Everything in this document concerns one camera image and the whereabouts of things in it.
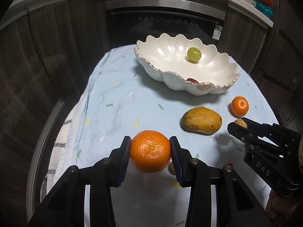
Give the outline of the person's right hand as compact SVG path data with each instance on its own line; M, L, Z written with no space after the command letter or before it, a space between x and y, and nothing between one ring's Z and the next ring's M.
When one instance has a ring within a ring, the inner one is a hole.
M271 190L265 212L272 220L302 222L302 193L282 198Z

